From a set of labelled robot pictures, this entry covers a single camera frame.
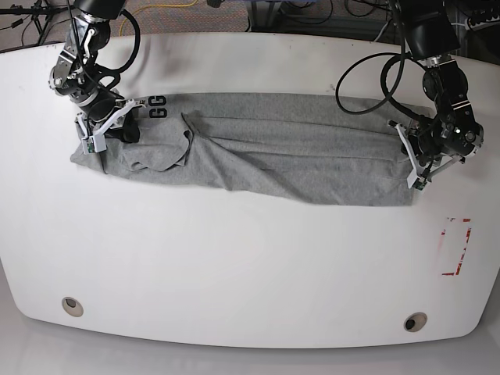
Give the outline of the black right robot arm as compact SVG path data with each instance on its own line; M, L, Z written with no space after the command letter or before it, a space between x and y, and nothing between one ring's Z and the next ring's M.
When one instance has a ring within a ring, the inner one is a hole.
M70 31L50 73L49 86L80 109L77 125L87 152L104 151L108 138L124 143L137 143L140 138L133 111L142 104L126 100L115 89L121 74L137 58L141 43L138 22L125 6L125 1L66 2ZM122 66L108 68L97 63L98 52L109 43L109 23L120 16L134 28L134 46Z

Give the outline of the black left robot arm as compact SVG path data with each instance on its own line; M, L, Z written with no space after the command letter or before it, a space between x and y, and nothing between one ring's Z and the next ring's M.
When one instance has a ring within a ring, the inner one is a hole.
M387 124L397 130L412 164L407 184L423 190L436 174L477 153L484 143L484 128L475 120L467 97L466 75L452 57L460 44L444 2L390 1L388 5L401 51L388 53L389 59L381 70L383 99L357 113L366 115L390 103L414 120L408 126L394 120ZM423 70L423 91L436 109L432 118L414 112L394 98L407 61Z

